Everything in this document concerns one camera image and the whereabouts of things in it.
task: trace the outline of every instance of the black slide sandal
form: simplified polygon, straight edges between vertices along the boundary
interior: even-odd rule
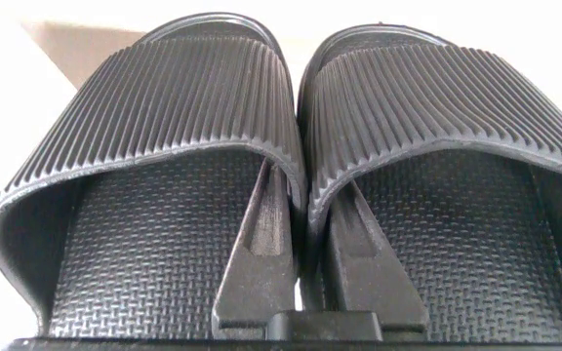
[[[354,27],[312,59],[299,124],[309,308],[372,310],[392,340],[562,344],[562,113],[528,80]]]
[[[305,208],[276,41],[197,15],[82,87],[0,194],[0,269],[39,336],[263,338],[294,309],[290,216]]]

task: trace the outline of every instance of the white background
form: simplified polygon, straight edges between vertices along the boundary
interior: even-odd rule
[[[309,58],[322,40],[363,23],[406,24],[458,45],[506,59],[562,109],[562,1],[277,0],[74,1],[0,4],[0,189],[54,123],[75,93],[72,85],[20,28],[20,20],[58,20],[148,31],[200,12],[253,17],[279,41],[298,94]],[[35,318],[0,276],[0,347],[33,336]]]

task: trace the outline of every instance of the ribbed texture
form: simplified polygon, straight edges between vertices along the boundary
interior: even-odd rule
[[[279,163],[295,208],[304,206],[301,143],[286,74],[272,49],[241,37],[183,37],[122,50],[82,87],[2,198],[95,168],[239,145]]]
[[[311,82],[304,147],[318,232],[348,180],[436,142],[562,165],[562,113],[495,55],[453,46],[354,51]]]

